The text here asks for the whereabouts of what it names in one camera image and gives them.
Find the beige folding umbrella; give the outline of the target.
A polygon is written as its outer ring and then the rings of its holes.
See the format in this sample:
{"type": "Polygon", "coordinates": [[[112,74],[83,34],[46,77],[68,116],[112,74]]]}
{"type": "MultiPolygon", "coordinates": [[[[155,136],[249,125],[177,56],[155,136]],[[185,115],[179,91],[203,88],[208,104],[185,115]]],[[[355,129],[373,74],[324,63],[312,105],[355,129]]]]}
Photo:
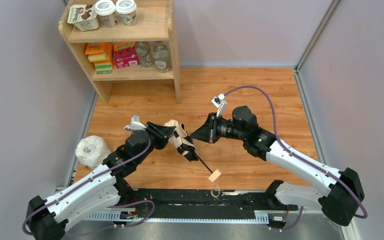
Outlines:
{"type": "Polygon", "coordinates": [[[173,134],[168,141],[175,146],[177,152],[189,162],[200,162],[211,173],[207,179],[214,184],[216,193],[214,193],[214,189],[211,189],[210,194],[213,198],[218,198],[221,194],[221,189],[216,180],[221,176],[221,171],[219,169],[212,170],[199,156],[193,139],[187,133],[183,124],[179,124],[177,120],[171,119],[163,125],[165,127],[174,127],[173,134]]]}

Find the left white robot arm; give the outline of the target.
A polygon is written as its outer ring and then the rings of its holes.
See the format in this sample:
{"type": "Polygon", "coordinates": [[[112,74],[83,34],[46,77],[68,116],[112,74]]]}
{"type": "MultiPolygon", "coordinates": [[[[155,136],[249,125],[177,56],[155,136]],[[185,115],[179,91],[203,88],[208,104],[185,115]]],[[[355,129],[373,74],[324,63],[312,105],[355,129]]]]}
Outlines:
{"type": "Polygon", "coordinates": [[[86,177],[49,197],[32,198],[22,224],[25,234],[36,240],[60,240],[73,226],[105,208],[136,205],[133,189],[125,177],[153,150],[162,150],[175,126],[152,122],[131,132],[125,143],[110,153],[86,177]]]}

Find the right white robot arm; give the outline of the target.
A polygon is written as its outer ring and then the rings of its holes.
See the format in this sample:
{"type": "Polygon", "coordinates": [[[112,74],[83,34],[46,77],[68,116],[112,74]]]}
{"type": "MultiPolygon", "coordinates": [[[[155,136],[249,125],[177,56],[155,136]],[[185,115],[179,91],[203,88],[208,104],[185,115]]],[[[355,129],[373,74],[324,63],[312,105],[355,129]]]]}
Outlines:
{"type": "Polygon", "coordinates": [[[260,127],[257,116],[246,105],[236,107],[232,119],[209,113],[205,123],[190,136],[209,144],[220,138],[242,141],[243,148],[251,156],[287,169],[310,183],[308,187],[273,181],[268,190],[280,203],[320,210],[338,225],[347,227],[365,198],[355,170],[349,167],[340,170],[297,151],[260,127]]]}

